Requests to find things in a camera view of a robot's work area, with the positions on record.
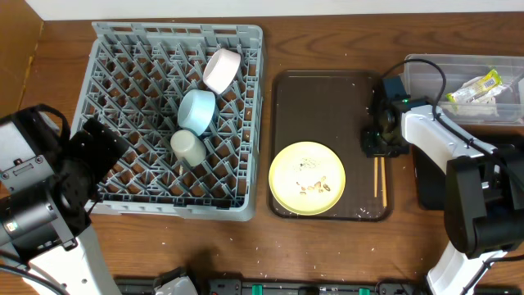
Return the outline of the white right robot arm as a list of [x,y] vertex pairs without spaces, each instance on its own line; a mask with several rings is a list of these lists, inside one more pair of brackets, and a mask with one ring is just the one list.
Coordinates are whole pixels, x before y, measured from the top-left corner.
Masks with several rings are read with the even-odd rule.
[[422,151],[445,177],[441,193],[449,242],[426,276],[427,294],[471,294],[496,262],[523,242],[523,154],[475,138],[426,98],[412,99],[399,78],[373,85],[373,123],[361,133],[367,157]]

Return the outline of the wooden chopstick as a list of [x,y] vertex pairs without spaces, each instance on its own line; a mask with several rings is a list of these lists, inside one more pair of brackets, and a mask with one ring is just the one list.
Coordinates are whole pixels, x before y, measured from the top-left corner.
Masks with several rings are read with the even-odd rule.
[[381,181],[382,181],[382,205],[384,208],[387,207],[387,191],[386,191],[386,163],[385,158],[381,157],[380,159],[381,164]]
[[378,190],[378,158],[373,158],[373,196],[377,197]]

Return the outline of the yellow plate with crumbs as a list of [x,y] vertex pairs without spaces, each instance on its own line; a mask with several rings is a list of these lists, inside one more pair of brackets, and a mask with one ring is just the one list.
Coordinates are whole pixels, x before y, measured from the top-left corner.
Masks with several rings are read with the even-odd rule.
[[339,156],[316,142],[298,142],[280,151],[269,168],[276,202],[299,216],[316,216],[334,207],[346,186]]

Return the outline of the yellow green snack wrapper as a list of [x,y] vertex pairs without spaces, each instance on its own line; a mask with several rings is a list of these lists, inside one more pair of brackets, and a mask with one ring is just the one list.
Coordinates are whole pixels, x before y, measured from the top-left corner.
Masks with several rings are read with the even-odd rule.
[[484,76],[478,76],[463,84],[458,90],[447,93],[445,97],[449,102],[469,103],[484,96],[490,90],[503,83],[497,70],[491,70]]

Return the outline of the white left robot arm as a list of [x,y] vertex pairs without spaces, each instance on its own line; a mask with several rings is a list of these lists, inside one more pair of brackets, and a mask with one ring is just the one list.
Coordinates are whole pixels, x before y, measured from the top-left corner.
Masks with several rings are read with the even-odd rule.
[[2,118],[1,270],[39,294],[119,293],[85,206],[127,149],[95,119],[72,134],[44,104]]

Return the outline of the light blue bowl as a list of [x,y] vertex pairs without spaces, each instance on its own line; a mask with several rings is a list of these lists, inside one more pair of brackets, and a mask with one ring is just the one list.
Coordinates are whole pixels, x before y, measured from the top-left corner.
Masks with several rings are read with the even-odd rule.
[[210,91],[193,89],[182,99],[178,108],[178,125],[202,135],[208,128],[215,113],[215,95]]

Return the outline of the pink bowl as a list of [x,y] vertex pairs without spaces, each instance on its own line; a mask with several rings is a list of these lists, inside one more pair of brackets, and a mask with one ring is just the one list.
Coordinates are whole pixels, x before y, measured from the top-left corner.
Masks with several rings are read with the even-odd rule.
[[221,94],[233,82],[240,67],[241,55],[221,48],[214,53],[204,70],[203,81],[214,93]]

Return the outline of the cream white cup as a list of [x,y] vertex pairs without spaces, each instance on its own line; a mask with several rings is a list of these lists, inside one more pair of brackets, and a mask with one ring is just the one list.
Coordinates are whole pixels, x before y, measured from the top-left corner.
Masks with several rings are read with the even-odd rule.
[[191,131],[181,129],[175,132],[170,145],[179,160],[185,160],[190,166],[200,165],[206,158],[204,143]]

